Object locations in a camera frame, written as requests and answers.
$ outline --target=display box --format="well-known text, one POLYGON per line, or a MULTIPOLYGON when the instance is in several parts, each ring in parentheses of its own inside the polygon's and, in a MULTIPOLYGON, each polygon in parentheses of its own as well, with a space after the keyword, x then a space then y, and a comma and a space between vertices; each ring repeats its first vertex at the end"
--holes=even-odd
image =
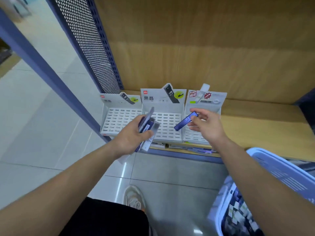
MULTIPOLYGON (((224 103, 227 93, 207 91, 203 97, 196 101, 200 90, 189 90, 185 105, 185 116, 191 114, 190 108, 204 108, 221 115, 221 107, 224 103)), ((183 129, 183 141, 185 143, 206 144, 209 145, 200 132, 192 131, 186 125, 183 129)))
POLYGON ((142 103, 139 95, 100 94, 104 103, 102 127, 100 134, 115 137, 136 116, 142 114, 142 103))
POLYGON ((147 114, 151 107, 154 107, 152 117, 160 123, 154 142, 183 141, 182 129, 175 131, 174 127, 185 116, 186 91, 186 89, 173 89, 170 83, 161 89, 141 89, 142 114, 147 114))

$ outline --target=black pants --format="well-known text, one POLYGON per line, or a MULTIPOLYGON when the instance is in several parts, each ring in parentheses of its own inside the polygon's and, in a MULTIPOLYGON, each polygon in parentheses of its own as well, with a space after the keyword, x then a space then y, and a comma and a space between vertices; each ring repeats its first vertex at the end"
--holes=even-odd
POLYGON ((141 210, 87 197, 60 235, 148 236, 149 222, 141 210))

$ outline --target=right arm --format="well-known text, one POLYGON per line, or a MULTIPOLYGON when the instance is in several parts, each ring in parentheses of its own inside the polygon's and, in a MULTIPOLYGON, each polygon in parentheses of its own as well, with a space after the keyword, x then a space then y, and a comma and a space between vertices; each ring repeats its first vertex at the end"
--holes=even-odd
POLYGON ((219 152, 265 235, 315 235, 315 205, 272 176, 229 139, 218 114, 200 108, 190 111, 199 114, 191 118, 190 129, 200 131, 219 152))

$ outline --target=forearm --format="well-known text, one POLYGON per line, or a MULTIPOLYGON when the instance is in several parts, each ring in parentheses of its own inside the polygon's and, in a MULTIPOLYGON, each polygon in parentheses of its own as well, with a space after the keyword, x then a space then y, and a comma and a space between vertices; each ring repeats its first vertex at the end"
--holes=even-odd
POLYGON ((78 206, 118 158, 112 142, 86 155, 0 211, 6 235, 58 235, 78 206))
POLYGON ((213 144, 266 235, 313 235, 315 206, 299 196, 228 138, 213 144))

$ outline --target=left arm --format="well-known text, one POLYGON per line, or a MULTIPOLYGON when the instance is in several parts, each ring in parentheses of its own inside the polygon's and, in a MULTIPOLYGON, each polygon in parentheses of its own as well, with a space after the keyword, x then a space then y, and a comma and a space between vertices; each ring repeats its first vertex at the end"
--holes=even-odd
POLYGON ((141 117, 109 143, 0 210, 0 235, 58 235, 114 160, 152 136, 152 131, 138 132, 141 117))

